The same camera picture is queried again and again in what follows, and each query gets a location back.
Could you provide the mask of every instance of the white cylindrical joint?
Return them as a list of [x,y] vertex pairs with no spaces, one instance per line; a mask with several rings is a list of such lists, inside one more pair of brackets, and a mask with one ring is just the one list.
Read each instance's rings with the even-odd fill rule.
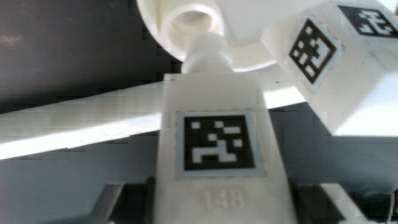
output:
[[217,0],[162,0],[160,35],[163,48],[183,61],[195,36],[211,32],[224,35],[224,19]]
[[203,33],[192,39],[183,62],[183,74],[188,73],[233,73],[231,53],[226,38],[215,33]]

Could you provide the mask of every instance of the black surface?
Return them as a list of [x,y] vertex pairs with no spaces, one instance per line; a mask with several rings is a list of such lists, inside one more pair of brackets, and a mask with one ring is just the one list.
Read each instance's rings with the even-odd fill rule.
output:
[[293,185],[291,193],[300,224],[338,224],[345,218],[320,185]]
[[270,110],[288,177],[339,183],[366,201],[398,189],[398,138],[334,137],[307,103]]
[[[227,134],[224,128],[215,127],[215,122],[224,123],[224,127],[240,127],[238,134]],[[192,128],[192,122],[199,122],[201,127]],[[217,141],[208,140],[208,135],[217,136],[217,140],[226,141],[227,153],[235,154],[236,161],[220,161],[219,155],[203,156],[203,162],[195,163],[194,148],[217,147]],[[235,147],[235,139],[242,140],[242,147]],[[213,116],[185,118],[185,170],[220,170],[254,168],[252,146],[249,140],[249,130],[245,116]]]
[[[375,195],[366,201],[357,201],[359,208],[370,220],[386,222],[391,209],[391,195]],[[391,220],[398,220],[398,190],[394,192],[394,207]]]
[[146,185],[126,184],[115,202],[110,219],[117,224],[144,220],[146,214]]
[[[357,7],[341,6],[341,5],[339,5],[339,9],[343,11],[345,17],[361,35],[373,36],[373,37],[398,38],[396,27],[378,9],[357,8]],[[371,31],[364,32],[361,30],[362,27],[368,27]],[[391,29],[389,34],[380,33],[378,29],[382,30]]]
[[153,211],[155,211],[155,188],[156,179],[155,177],[147,179],[146,182],[146,212],[144,212],[144,223],[153,224]]
[[[314,44],[314,46],[311,45],[311,42],[313,41],[316,42],[318,40],[325,43],[325,45],[329,47],[329,53],[327,53],[325,59],[320,63],[320,67],[313,63],[313,59],[320,58],[320,54],[318,54],[320,45],[318,44]],[[322,75],[325,66],[330,62],[330,59],[332,59],[332,56],[336,53],[336,49],[338,48],[320,30],[320,28],[316,27],[313,21],[307,19],[304,27],[302,27],[300,35],[297,37],[297,41],[293,44],[293,48],[290,51],[290,57],[295,61],[299,69],[300,69],[311,83],[316,82],[316,79]],[[302,59],[304,55],[307,55],[307,59],[306,59],[304,63],[300,63],[300,59]],[[307,68],[313,69],[314,74],[311,74],[307,72],[307,70],[306,70]]]
[[0,113],[153,83],[179,67],[133,0],[0,1]]

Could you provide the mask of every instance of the white rectangular column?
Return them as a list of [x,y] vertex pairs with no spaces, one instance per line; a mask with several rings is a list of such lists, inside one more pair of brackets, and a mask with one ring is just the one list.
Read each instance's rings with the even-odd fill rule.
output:
[[297,223],[256,82],[252,73],[165,76],[156,224]]

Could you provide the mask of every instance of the white plastic part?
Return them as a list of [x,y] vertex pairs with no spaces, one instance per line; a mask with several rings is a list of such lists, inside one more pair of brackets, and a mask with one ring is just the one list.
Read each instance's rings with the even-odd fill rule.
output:
[[[279,67],[256,71],[268,109],[304,102]],[[163,82],[0,115],[0,159],[160,129]]]
[[[396,17],[377,1],[329,1],[267,29],[263,44],[332,135],[393,137],[398,136],[398,39],[359,35],[338,5],[378,9],[396,26]],[[307,19],[336,45],[314,83],[290,56]]]
[[217,0],[139,0],[137,2],[153,37],[181,61],[192,38],[199,33],[213,32],[227,38],[235,59],[231,67],[236,72],[252,71],[275,64],[259,38],[242,42],[229,35]]
[[394,13],[398,8],[398,1],[396,0],[377,0],[384,7],[389,9],[389,11]]
[[233,72],[226,39],[213,33],[192,38],[181,72]]
[[[284,167],[254,74],[169,75],[160,133],[155,224],[293,224]],[[178,112],[251,111],[267,175],[178,175]]]
[[219,0],[235,40],[259,42],[265,28],[327,0]]
[[[197,46],[204,40],[217,52],[210,57],[224,61],[220,37],[203,35],[192,45]],[[203,55],[208,52],[206,47],[190,49],[192,58],[195,53]],[[226,68],[208,66],[206,60],[192,60],[190,63],[188,68],[201,68],[204,63],[203,73],[165,77],[155,224],[295,224],[256,74],[222,72]],[[227,144],[233,139],[245,148],[240,144]],[[206,155],[219,155],[217,160],[203,162]]]

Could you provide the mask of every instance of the white cube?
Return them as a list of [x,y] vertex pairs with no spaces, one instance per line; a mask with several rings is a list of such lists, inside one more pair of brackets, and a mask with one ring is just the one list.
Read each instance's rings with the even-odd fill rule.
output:
[[261,42],[332,135],[398,136],[398,26],[377,1],[327,1]]

